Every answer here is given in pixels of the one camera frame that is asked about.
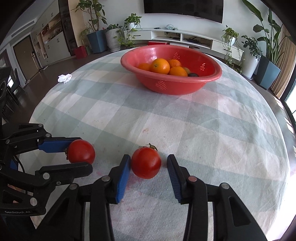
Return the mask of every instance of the tablecloth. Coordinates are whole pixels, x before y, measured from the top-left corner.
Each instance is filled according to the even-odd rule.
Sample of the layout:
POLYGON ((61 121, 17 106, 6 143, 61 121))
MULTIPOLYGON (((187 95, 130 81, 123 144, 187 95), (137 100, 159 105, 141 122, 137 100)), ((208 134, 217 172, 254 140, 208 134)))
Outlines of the tablecloth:
MULTIPOLYGON (((182 240, 187 205, 174 197, 166 157, 205 183, 227 182, 266 233, 279 210, 289 163, 279 124, 265 99, 238 73, 215 59, 222 77, 199 91, 169 96, 146 89, 120 64, 126 52, 94 60, 52 88, 36 107, 31 122, 52 136, 81 137, 93 144, 93 173, 76 179, 93 183, 138 146, 155 145, 162 167, 150 180, 132 171, 125 196, 111 205, 115 240, 182 240)), ((32 151, 21 155, 26 172, 68 163, 64 153, 32 151)), ((47 210, 66 187, 51 194, 47 210)), ((86 212, 86 225, 89 210, 86 212)), ((209 205, 209 240, 213 214, 209 205)))

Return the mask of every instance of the red colander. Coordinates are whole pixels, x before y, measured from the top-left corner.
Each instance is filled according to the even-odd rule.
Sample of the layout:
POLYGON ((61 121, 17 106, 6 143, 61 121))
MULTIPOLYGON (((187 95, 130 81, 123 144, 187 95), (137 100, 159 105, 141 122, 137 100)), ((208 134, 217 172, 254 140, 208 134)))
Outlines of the red colander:
POLYGON ((211 57, 194 49, 174 45, 151 45, 135 48, 125 53, 121 64, 135 73, 137 79, 148 89, 168 95, 185 95, 202 88, 207 82, 222 75, 220 65, 211 57), (157 58, 177 59, 199 77, 180 77, 157 74, 138 69, 140 63, 152 63, 157 58))

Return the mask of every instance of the curtain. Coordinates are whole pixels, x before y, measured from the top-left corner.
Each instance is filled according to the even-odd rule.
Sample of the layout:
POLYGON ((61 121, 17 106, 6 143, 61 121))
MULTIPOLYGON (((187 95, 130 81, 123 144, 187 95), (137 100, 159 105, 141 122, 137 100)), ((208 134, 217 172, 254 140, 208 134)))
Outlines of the curtain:
MULTIPOLYGON (((290 36, 290 33, 283 25, 283 37, 290 36)), ((281 72, 271 85, 271 90, 280 98, 286 89, 288 82, 292 76, 293 70, 296 63, 296 46, 288 38, 285 38, 282 42, 283 47, 281 52, 284 52, 281 56, 277 66, 280 68, 281 72)))

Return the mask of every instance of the tv stand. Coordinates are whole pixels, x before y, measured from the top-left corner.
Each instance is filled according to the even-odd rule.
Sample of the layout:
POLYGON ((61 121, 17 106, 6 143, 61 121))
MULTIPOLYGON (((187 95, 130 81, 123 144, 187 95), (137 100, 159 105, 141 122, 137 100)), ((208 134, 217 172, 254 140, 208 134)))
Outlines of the tv stand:
MULTIPOLYGON (((222 39, 215 39, 203 34, 185 31, 185 30, 169 30, 169 29, 154 29, 154 28, 137 28, 137 32, 132 32, 130 38, 133 40, 157 40, 166 42, 175 42, 185 44, 193 47, 198 47, 199 51, 208 53, 220 58, 224 58, 226 54, 225 46, 222 43, 222 39)), ((243 50, 231 46, 231 55, 234 59, 241 59, 243 50)))

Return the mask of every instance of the tomato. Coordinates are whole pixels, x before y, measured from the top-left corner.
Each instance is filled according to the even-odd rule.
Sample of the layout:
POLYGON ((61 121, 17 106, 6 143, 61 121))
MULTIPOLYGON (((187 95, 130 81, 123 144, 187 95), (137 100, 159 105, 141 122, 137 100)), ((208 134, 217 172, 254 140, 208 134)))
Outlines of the tomato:
POLYGON ((66 155, 67 160, 71 163, 86 161, 89 164, 92 164, 96 157, 96 152, 89 142, 79 139, 73 141, 68 146, 66 155))
POLYGON ((140 178, 151 179, 160 170, 161 159, 157 149, 149 144, 137 149, 131 158, 131 169, 140 178))

